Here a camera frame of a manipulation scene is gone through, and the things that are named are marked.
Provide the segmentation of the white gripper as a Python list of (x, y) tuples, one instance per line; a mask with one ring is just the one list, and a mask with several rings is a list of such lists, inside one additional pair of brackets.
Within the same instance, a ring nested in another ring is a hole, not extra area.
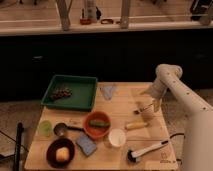
[(166, 91), (167, 87), (163, 84), (163, 82), (160, 79), (155, 79), (146, 90), (141, 92), (141, 95), (149, 94), (153, 98), (153, 101), (151, 104), (142, 107), (140, 111), (143, 112), (149, 107), (153, 107), (153, 110), (157, 112), (161, 107), (162, 98)]

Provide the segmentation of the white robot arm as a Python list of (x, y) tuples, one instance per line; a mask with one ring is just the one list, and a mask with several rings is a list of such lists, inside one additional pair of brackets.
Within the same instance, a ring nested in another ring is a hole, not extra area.
[(188, 112), (181, 171), (213, 171), (213, 106), (185, 85), (178, 65), (160, 64), (146, 93), (159, 102), (170, 90)]

